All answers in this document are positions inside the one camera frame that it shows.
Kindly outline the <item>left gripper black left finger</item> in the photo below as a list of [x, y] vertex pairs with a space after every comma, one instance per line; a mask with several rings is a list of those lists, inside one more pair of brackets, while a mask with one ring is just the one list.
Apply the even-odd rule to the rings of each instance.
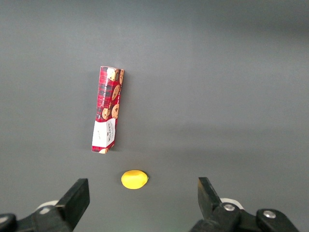
[[78, 179], [60, 198], [41, 204], [29, 216], [18, 220], [13, 213], [0, 215], [2, 232], [71, 232], [90, 203], [87, 178]]

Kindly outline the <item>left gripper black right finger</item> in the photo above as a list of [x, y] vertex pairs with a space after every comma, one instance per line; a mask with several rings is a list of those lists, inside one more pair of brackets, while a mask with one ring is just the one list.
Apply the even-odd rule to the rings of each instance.
[[209, 179], [198, 179], [198, 204], [203, 215], [192, 232], [297, 232], [281, 211], [269, 208], [249, 214], [236, 200], [220, 198]]

